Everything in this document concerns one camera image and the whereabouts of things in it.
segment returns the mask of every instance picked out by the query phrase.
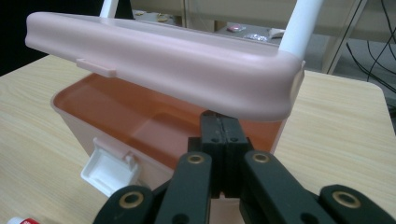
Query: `wooden table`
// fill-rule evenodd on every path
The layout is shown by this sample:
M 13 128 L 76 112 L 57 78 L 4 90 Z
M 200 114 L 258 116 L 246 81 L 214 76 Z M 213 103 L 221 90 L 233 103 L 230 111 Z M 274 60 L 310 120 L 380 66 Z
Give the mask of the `wooden table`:
M 49 56 L 0 77 L 0 223 L 90 223 L 105 203 L 79 177 L 88 155 L 50 107 L 89 73 Z M 305 188 L 346 185 L 396 217 L 396 138 L 377 86 L 306 72 L 276 156 Z

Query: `box lid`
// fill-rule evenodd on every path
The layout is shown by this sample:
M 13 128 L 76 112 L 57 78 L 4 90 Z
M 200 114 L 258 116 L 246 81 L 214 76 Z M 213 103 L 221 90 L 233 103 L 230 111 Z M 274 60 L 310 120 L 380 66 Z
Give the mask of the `box lid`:
M 304 77 L 278 46 L 163 24 L 38 12 L 27 28 L 28 47 L 239 119 L 286 118 Z

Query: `white metal rod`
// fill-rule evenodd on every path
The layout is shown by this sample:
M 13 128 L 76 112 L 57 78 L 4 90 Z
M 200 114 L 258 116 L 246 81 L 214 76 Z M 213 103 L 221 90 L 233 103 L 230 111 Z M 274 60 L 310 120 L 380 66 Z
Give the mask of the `white metal rod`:
M 324 0 L 297 0 L 279 50 L 303 60 Z
M 100 17 L 102 18 L 114 18 L 116 16 L 117 5 L 119 0 L 105 0 L 102 5 Z

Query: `black cable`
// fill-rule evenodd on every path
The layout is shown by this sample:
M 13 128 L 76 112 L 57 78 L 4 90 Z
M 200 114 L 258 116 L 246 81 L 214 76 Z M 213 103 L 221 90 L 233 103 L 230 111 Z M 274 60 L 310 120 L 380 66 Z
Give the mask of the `black cable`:
M 384 10 L 385 17 L 386 17 L 386 19 L 387 19 L 387 23 L 388 23 L 388 28 L 389 28 L 389 31 L 392 33 L 392 26 L 391 26 L 391 24 L 390 24 L 389 15 L 388 15 L 387 8 L 385 7 L 384 0 L 381 0 L 381 5 L 382 5 L 382 9 Z M 396 44 L 396 38 L 395 38 L 395 35 L 394 35 L 394 34 L 392 34 L 391 36 L 393 37 L 393 41 L 394 41 L 394 42 L 395 42 L 395 44 Z M 390 53 L 392 54 L 393 58 L 396 60 L 396 56 L 395 56 L 395 54 L 393 53 L 393 50 L 392 50 L 392 47 L 391 47 L 391 45 L 389 45 L 389 50 L 390 50 Z
M 370 53 L 370 56 L 372 57 L 372 59 L 375 60 L 375 57 L 373 56 L 373 53 L 371 52 L 370 41 L 368 41 L 368 40 L 367 40 L 367 49 L 369 50 L 369 53 Z M 389 70 L 384 65 L 382 65 L 380 62 L 376 62 L 376 64 L 378 64 L 379 66 L 381 66 L 383 69 L 387 70 L 388 72 L 396 75 L 396 72 L 393 72 L 393 71 Z
M 374 68 L 375 64 L 378 62 L 379 57 L 381 57 L 382 53 L 383 53 L 384 50 L 387 48 L 387 46 L 390 45 L 390 41 L 392 40 L 392 38 L 394 38 L 395 32 L 396 32 L 396 27 L 395 27 L 395 29 L 393 30 L 393 32 L 391 32 L 391 35 L 390 35 L 390 38 L 388 39 L 387 44 L 384 46 L 384 48 L 382 48 L 381 52 L 380 52 L 380 53 L 378 54 L 378 56 L 376 57 L 376 59 L 375 59 L 373 65 L 372 65 L 371 68 L 370 68 L 369 74 L 372 74 L 373 68 Z
M 370 73 L 369 70 L 367 70 L 363 65 L 361 65 L 361 63 L 359 63 L 359 61 L 355 58 L 352 49 L 350 48 L 349 44 L 346 43 L 346 48 L 349 51 L 352 60 L 355 62 L 355 64 L 359 67 L 359 69 L 366 75 L 370 76 L 371 78 L 373 78 L 374 80 L 376 80 L 378 83 L 382 84 L 384 87 L 386 87 L 387 89 L 389 89 L 390 91 L 396 93 L 396 89 L 393 88 L 392 86 L 390 86 L 386 81 L 384 81 L 382 78 L 374 75 L 373 73 Z
M 384 4 L 384 0 L 381 0 L 381 5 L 382 5 L 382 9 L 384 9 L 385 17 L 387 18 L 389 31 L 392 33 L 392 26 L 390 25 L 390 19 L 389 19 L 387 8 L 385 7 L 385 4 Z M 391 37 L 392 37 L 393 41 L 396 43 L 395 35 L 392 34 Z

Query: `orange transparent container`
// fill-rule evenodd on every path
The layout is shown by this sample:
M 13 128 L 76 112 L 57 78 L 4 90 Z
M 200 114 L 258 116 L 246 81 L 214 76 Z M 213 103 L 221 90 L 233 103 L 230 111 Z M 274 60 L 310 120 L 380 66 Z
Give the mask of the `orange transparent container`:
M 118 79 L 89 75 L 59 92 L 53 108 L 89 155 L 103 134 L 135 148 L 169 168 L 187 152 L 189 137 L 200 136 L 197 105 Z M 240 120 L 259 150 L 274 152 L 284 121 Z

